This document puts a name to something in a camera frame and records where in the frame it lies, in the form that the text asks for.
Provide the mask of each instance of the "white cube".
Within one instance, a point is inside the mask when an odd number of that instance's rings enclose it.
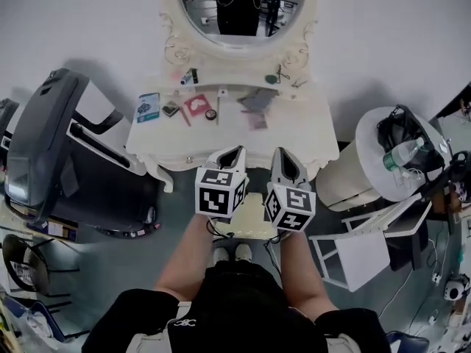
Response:
[[[265,209],[275,229],[301,232],[316,215],[316,194],[275,184],[269,189]]]
[[[195,182],[195,210],[210,217],[231,218],[245,199],[247,174],[198,168]]]

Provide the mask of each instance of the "green bottle label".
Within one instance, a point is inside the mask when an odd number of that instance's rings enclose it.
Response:
[[[392,159],[392,153],[391,152],[389,152],[388,154],[386,154],[383,157],[383,163],[384,163],[384,167],[388,171],[394,171],[397,168],[399,168],[399,166],[396,164],[396,162]]]

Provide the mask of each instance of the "forearm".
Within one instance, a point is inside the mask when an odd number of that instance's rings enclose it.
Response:
[[[205,278],[206,266],[213,245],[213,236],[206,229],[208,217],[195,215],[182,240],[170,256],[154,289],[192,301]]]
[[[328,298],[304,233],[293,233],[281,241],[281,282],[290,305],[310,314],[308,317],[312,320],[336,310]]]

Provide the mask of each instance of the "white logo on shirt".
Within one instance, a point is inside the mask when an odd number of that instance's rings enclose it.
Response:
[[[175,326],[194,327],[195,323],[196,323],[196,319],[185,319],[183,321],[178,321],[177,323],[175,323]]]

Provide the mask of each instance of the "vanity table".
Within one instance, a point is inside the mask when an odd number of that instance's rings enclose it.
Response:
[[[159,75],[147,77],[142,94],[158,93],[160,108],[172,101],[204,95],[218,118],[205,115],[133,120],[126,150],[135,154],[155,178],[173,191],[173,180],[163,169],[185,171],[205,164],[210,154],[228,146],[247,149],[248,168],[270,169],[275,149],[282,146],[297,156],[313,179],[320,168],[339,158],[327,99],[310,71],[310,41],[316,0],[302,0],[297,16],[270,38],[232,37],[204,33],[189,19],[182,0],[165,0],[160,14],[169,30]],[[189,69],[198,83],[182,85]],[[269,84],[267,75],[279,77]],[[220,97],[220,90],[228,91]],[[273,90],[264,113],[267,128],[251,129],[247,108],[237,101],[260,89]]]

